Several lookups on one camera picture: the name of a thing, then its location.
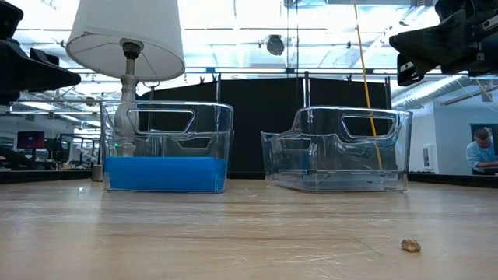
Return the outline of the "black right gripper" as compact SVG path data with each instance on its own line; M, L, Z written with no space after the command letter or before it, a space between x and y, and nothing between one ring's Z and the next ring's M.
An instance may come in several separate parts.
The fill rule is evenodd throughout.
M399 52L397 83L410 86L437 66L444 74L498 74L498 11L467 19L460 9L439 25L398 33L389 44Z

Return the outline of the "red computer monitor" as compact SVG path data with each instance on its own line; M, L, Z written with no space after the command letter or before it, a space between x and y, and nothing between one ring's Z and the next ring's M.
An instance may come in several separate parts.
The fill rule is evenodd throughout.
M43 149L44 131L18 131L16 148Z

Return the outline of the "white shade table lamp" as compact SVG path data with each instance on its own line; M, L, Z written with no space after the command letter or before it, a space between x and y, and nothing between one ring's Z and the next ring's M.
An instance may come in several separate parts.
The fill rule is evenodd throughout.
M138 83L185 72L178 0L80 0L65 49L79 65L121 80L114 115L117 154L132 156Z

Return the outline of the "clear plastic bin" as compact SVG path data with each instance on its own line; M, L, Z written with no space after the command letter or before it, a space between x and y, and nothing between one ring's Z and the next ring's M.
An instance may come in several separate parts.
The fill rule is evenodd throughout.
M314 106L288 131L261 133L265 178L278 170L409 171L412 113Z
M119 180L110 178L110 170L224 170L227 178L233 140L233 108L230 105L198 101L135 101L132 110L139 116L139 123L134 128L135 150L132 156L119 156L114 133L114 115L119 104L108 101L100 106L103 184L106 189L110 182ZM226 186L226 178L213 181L224 181Z

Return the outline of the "person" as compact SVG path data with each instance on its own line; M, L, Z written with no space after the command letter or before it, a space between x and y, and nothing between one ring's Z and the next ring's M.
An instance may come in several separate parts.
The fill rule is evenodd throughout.
M494 150L490 128L479 128L473 134L473 141L466 147L466 159L472 175L498 175L498 155Z

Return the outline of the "small brown crumb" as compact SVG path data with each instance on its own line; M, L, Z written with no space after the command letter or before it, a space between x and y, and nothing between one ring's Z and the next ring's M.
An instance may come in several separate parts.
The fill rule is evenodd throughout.
M401 241L401 248L409 253L418 253L421 251L420 243L415 239L404 239Z

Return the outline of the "white wall box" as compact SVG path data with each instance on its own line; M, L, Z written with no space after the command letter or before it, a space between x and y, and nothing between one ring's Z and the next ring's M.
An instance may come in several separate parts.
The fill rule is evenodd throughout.
M423 146L423 169L434 170L432 144L426 144Z

